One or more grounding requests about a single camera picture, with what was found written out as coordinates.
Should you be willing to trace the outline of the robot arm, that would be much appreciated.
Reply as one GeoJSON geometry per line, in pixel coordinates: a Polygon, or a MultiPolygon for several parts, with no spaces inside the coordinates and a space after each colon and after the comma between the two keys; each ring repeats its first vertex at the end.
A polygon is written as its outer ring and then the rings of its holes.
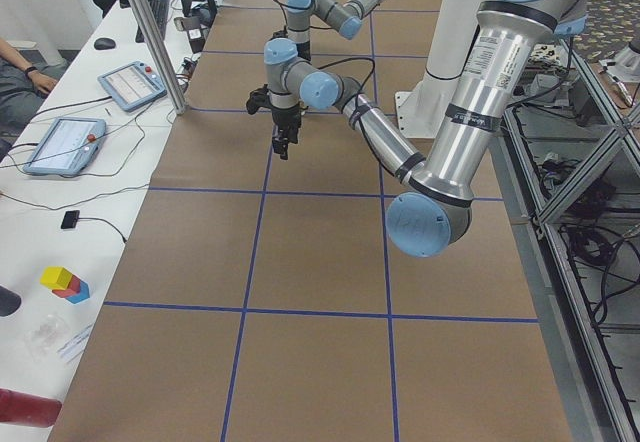
{"type": "Polygon", "coordinates": [[[246,107],[271,112],[272,146],[281,156],[297,139],[303,106],[342,113],[407,187],[387,211],[389,237],[408,255],[431,257],[471,224],[472,179],[534,46],[580,33],[587,0],[443,0],[424,78],[403,103],[419,118],[419,134],[432,139],[428,153],[389,121],[360,82],[309,59],[312,17],[349,39],[383,1],[287,0],[285,33],[264,47],[266,84],[246,107]]]}
{"type": "Polygon", "coordinates": [[[316,16],[341,37],[352,40],[363,20],[385,0],[286,0],[281,4],[285,17],[284,37],[297,48],[298,56],[311,60],[311,17],[316,16]]]}

